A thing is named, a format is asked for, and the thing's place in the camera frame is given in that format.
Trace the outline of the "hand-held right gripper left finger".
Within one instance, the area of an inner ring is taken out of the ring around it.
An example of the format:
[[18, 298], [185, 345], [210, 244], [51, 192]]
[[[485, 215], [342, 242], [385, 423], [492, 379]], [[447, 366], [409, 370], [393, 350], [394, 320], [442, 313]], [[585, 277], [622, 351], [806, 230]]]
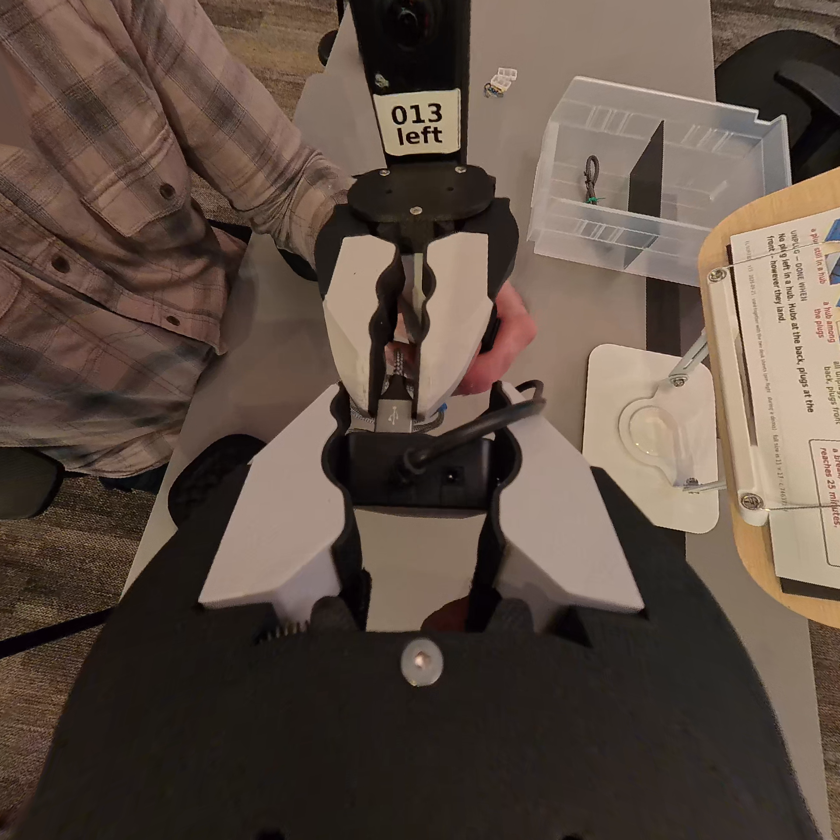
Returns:
[[341, 591], [332, 548], [347, 523], [344, 496], [322, 462], [340, 429], [330, 385], [248, 465], [199, 595], [206, 608], [270, 604], [279, 619], [309, 619]]

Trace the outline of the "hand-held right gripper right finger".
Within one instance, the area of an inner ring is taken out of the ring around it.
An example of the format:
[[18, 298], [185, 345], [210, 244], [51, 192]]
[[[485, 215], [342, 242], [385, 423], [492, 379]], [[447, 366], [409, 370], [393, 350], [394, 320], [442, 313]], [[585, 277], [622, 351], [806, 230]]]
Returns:
[[541, 417], [495, 440], [510, 473], [490, 495], [479, 534], [473, 615], [493, 595], [524, 601], [534, 619], [568, 606], [636, 614], [644, 601], [592, 470]]

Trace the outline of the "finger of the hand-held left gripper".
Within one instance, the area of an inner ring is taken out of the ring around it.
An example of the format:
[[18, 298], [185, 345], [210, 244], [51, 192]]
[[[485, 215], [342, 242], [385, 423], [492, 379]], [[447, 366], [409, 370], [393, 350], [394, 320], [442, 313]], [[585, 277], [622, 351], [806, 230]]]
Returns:
[[403, 290], [398, 247], [372, 234], [322, 232], [318, 282], [339, 380], [359, 411], [376, 418]]
[[449, 397], [476, 357], [490, 320], [487, 234], [451, 234], [413, 256], [419, 342], [417, 397]]

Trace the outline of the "black usb hub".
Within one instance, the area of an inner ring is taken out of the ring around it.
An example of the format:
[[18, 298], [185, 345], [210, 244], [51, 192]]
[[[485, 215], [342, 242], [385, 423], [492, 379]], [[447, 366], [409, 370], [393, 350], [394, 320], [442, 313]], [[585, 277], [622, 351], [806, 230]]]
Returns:
[[339, 444], [335, 475], [356, 508], [413, 517], [488, 513], [494, 493], [518, 467], [509, 436], [481, 437], [409, 469], [406, 454], [431, 441], [425, 434], [349, 433]]

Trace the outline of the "clear plastic bin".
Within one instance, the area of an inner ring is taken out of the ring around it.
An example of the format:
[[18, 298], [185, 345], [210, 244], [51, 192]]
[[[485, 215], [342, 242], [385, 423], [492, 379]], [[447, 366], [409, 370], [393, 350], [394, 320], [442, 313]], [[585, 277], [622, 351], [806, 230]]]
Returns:
[[791, 185], [788, 120], [576, 76], [542, 137], [538, 256], [697, 287], [711, 230]]

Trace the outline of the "person's left forearm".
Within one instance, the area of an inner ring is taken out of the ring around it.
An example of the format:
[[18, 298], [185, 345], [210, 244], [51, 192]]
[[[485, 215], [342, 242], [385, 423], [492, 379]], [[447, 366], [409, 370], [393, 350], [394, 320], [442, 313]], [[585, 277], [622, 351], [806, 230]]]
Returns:
[[194, 170], [252, 229], [315, 267], [315, 249], [351, 180], [301, 132], [251, 76], [216, 82], [184, 129]]

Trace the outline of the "person's left hand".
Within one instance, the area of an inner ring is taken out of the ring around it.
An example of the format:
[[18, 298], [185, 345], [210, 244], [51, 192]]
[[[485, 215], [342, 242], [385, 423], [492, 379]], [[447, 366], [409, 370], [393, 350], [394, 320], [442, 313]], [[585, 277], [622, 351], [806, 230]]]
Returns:
[[455, 389], [457, 396], [488, 392], [495, 382], [502, 380], [513, 362], [534, 340], [537, 325], [525, 302], [507, 280], [496, 298], [498, 331], [487, 352], [476, 352], [463, 379]]

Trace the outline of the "black wrist rest pad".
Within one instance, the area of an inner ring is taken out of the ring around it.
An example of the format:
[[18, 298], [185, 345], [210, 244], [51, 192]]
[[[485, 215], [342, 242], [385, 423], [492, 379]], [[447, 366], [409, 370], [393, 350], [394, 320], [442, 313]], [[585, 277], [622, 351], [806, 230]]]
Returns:
[[227, 435], [207, 446], [168, 491], [167, 510], [175, 527], [180, 528], [232, 471], [249, 463], [265, 446], [265, 441], [248, 434]]

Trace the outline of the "white stand base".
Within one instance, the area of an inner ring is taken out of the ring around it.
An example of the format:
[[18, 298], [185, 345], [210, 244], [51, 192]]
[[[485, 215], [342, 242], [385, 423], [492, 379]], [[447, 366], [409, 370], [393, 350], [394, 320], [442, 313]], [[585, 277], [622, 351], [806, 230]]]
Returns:
[[719, 520], [718, 423], [702, 331], [685, 355], [604, 343], [589, 356], [583, 455], [655, 525], [703, 534]]

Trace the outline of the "black bin divider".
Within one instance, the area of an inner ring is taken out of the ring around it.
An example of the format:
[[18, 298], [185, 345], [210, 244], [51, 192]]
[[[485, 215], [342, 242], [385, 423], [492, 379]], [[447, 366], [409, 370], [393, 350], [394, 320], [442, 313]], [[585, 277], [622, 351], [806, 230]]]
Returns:
[[627, 211], [634, 216], [645, 216], [657, 222], [644, 224], [637, 220], [630, 231], [629, 245], [625, 249], [623, 268], [626, 270], [635, 259], [654, 245], [659, 236], [662, 213], [662, 189], [665, 153], [665, 121], [661, 121], [634, 165], [629, 175]]

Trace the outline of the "instruction sheet on stand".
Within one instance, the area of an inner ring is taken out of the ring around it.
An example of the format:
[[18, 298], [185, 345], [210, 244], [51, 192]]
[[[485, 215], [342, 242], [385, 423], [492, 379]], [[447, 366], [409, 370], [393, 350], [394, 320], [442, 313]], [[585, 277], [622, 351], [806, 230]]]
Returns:
[[827, 627], [839, 628], [838, 601], [783, 593], [775, 573], [769, 512], [753, 457], [747, 408], [746, 374], [742, 371], [740, 322], [732, 292], [728, 247], [735, 235], [748, 233], [838, 207], [839, 170], [763, 196], [741, 207], [715, 226], [698, 257], [699, 289], [705, 320], [710, 369], [714, 382], [717, 429], [721, 441], [721, 476], [731, 513], [738, 556], [755, 583], [794, 613]]

